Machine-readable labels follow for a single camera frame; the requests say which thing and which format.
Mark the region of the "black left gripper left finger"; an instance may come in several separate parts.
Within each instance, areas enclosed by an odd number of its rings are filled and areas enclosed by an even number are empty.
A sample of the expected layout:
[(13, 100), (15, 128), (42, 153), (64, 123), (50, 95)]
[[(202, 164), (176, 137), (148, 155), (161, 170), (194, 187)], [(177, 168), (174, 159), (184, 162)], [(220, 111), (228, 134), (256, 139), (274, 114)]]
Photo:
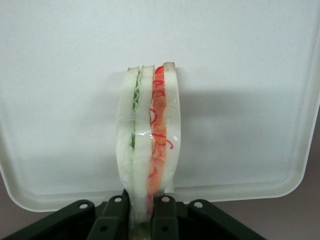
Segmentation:
[(116, 195), (95, 206), (78, 200), (5, 237), (6, 240), (126, 240), (129, 198)]

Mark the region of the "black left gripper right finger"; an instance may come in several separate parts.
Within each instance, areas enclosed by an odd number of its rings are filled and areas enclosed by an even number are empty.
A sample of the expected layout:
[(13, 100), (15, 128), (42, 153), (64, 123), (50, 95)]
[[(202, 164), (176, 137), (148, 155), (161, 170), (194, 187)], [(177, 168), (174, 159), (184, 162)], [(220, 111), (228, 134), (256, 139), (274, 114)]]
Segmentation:
[(263, 240), (264, 237), (209, 201), (189, 204), (164, 195), (155, 200), (153, 240)]

